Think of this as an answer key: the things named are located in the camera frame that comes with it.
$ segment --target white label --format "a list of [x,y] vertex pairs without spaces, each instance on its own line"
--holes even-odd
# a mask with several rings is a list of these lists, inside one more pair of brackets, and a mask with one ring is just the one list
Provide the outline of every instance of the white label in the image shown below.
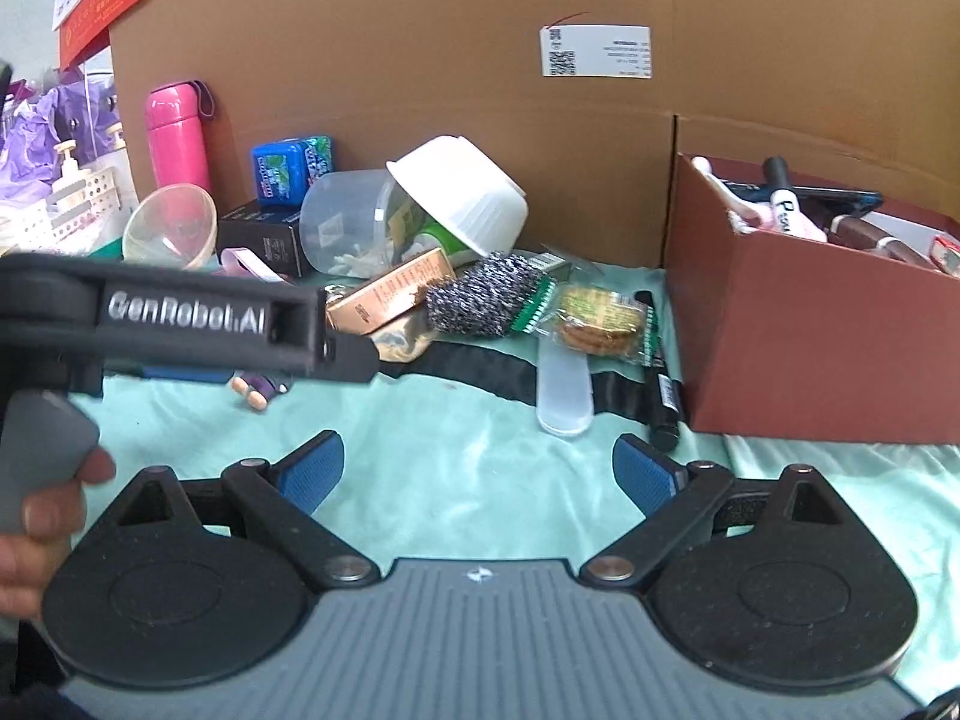
[[320,224],[317,234],[320,236],[320,248],[332,247],[344,237],[344,215],[337,214]]
[[659,384],[661,384],[661,400],[664,401],[664,405],[680,413],[680,409],[677,408],[677,401],[673,396],[673,382],[662,373],[658,373],[656,378],[659,379]]
[[649,26],[564,25],[541,29],[545,76],[651,79]]

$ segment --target qr code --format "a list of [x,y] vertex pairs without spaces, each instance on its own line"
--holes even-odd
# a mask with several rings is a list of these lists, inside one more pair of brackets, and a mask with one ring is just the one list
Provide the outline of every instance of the qr code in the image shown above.
[[576,52],[550,52],[551,76],[576,76]]

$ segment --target clear plastic bag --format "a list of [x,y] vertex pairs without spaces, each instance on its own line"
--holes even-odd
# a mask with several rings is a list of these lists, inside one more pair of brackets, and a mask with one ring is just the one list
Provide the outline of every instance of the clear plastic bag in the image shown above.
[[577,284],[552,285],[521,317],[523,332],[553,335],[571,349],[597,357],[642,359],[645,307],[629,295]]

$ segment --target pink strap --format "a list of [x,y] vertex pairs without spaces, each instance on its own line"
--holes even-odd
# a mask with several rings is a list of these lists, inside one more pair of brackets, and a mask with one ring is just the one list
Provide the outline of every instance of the pink strap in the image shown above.
[[225,248],[220,264],[228,276],[256,276],[261,281],[283,281],[263,260],[248,248]]

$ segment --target black box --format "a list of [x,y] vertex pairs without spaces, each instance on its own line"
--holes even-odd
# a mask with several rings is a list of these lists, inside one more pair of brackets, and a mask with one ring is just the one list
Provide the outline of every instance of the black box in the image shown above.
[[314,272],[299,241],[299,208],[256,200],[234,208],[217,223],[217,254],[225,248],[248,248],[281,275]]

